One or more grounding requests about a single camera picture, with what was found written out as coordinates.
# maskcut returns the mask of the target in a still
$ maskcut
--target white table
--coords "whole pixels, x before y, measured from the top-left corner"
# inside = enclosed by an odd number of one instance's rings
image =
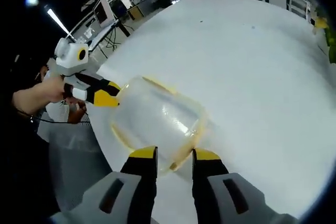
[[[228,170],[260,189],[274,210],[300,217],[336,156],[328,67],[312,26],[296,14],[255,0],[182,0],[142,25],[97,73],[121,86],[136,75],[154,77],[200,102],[222,132],[210,147]],[[111,109],[88,112],[118,171],[128,152],[111,133]],[[156,221],[197,222],[190,182],[170,173],[157,186]]]

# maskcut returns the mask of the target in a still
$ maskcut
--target computer monitor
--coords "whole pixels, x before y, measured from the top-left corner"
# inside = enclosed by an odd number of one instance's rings
[[[102,28],[115,21],[114,14],[107,0],[98,0],[93,7],[93,13]]]

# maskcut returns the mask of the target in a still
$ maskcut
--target transparent container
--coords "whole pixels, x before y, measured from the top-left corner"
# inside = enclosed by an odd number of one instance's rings
[[[129,149],[158,147],[158,174],[176,171],[199,145],[207,125],[205,109],[194,100],[145,77],[119,92],[112,114],[114,135]]]

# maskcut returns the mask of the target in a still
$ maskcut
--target laboratory room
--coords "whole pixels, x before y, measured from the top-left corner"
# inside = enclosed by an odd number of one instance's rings
[[[332,223],[334,3],[3,0],[8,222]]]

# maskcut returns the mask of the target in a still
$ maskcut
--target clear plastic cup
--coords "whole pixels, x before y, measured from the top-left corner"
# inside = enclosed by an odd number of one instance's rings
[[[158,147],[158,174],[176,171],[204,141],[205,109],[194,100],[145,77],[133,78],[119,92],[112,131],[131,151]]]

